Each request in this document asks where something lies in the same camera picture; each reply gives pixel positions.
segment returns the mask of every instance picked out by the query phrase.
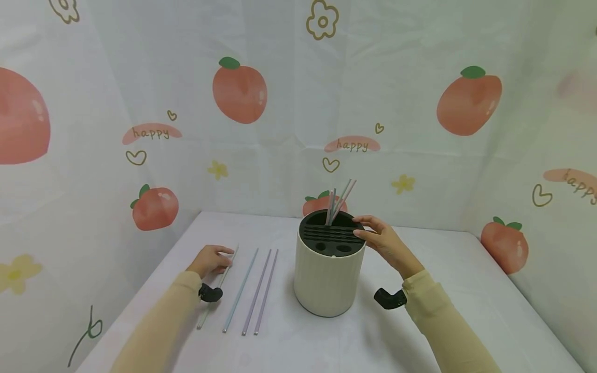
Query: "cream ribbed container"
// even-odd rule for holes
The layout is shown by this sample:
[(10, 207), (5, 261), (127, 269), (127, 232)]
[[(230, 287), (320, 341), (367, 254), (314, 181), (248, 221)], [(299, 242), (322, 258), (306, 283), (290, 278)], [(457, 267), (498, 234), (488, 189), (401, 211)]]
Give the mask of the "cream ribbed container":
[(309, 312), (334, 317), (355, 301), (365, 241), (352, 234), (363, 226), (341, 211), (325, 226), (326, 210), (307, 215), (297, 235), (294, 293)]

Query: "white tablecloth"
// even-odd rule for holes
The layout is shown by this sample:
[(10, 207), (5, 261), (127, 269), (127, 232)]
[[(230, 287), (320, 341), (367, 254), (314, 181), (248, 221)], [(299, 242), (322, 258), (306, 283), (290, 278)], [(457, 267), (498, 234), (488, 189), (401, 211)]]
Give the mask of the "white tablecloth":
[[(332, 319), (312, 315), (293, 291), (299, 219), (203, 212), (164, 258), (141, 290), (77, 370), (108, 373), (143, 315), (207, 244), (236, 247), (234, 266), (222, 286), (224, 296), (204, 327), (197, 315), (181, 336), (174, 373), (211, 372), (439, 372), (426, 339), (401, 307), (384, 310), (374, 300), (379, 287), (397, 291), (401, 278), (367, 249), (354, 305)], [(469, 233), (395, 228), (420, 261), (441, 282), (460, 313), (485, 343), (502, 371), (582, 373), (522, 294)], [(227, 334), (228, 312), (259, 247)], [(272, 258), (261, 286), (247, 336), (241, 336), (269, 249)], [(261, 299), (275, 249), (279, 249), (260, 332)], [(218, 279), (207, 279), (215, 286)]]

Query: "beige sleeve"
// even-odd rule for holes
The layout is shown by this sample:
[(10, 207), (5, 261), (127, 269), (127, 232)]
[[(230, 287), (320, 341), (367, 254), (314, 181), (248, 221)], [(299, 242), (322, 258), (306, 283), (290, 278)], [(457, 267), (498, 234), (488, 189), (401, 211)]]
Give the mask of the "beige sleeve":
[(110, 373), (164, 373), (176, 339), (195, 306), (201, 278), (182, 272), (137, 325)]
[(427, 338), (442, 373), (501, 372), (479, 337), (426, 270), (402, 284), (406, 309)]

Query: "hand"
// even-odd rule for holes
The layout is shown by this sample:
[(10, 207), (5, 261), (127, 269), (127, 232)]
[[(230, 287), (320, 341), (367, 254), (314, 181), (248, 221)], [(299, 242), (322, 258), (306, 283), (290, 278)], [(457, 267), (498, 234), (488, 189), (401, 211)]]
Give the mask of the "hand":
[(233, 249), (224, 246), (207, 245), (199, 251), (195, 260), (187, 268), (187, 271), (196, 272), (201, 278), (206, 277), (210, 272), (223, 273), (226, 267), (232, 265), (232, 260), (223, 256), (221, 252), (234, 254)]
[(367, 242), (367, 246), (377, 251), (388, 264), (396, 269), (403, 279), (407, 279), (425, 268), (400, 240), (394, 229), (375, 216), (357, 216), (352, 219), (372, 230), (355, 229), (354, 234)]

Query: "black slotted lid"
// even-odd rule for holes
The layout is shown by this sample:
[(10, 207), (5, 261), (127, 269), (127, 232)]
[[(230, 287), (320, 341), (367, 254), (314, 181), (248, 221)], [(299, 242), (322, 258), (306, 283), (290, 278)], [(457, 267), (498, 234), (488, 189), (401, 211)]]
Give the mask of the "black slotted lid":
[(363, 225), (352, 221), (352, 215), (340, 211), (331, 226), (325, 225), (326, 216), (327, 210), (319, 210), (300, 222), (298, 233), (307, 247), (328, 257), (347, 257), (364, 246), (365, 241), (352, 233)]

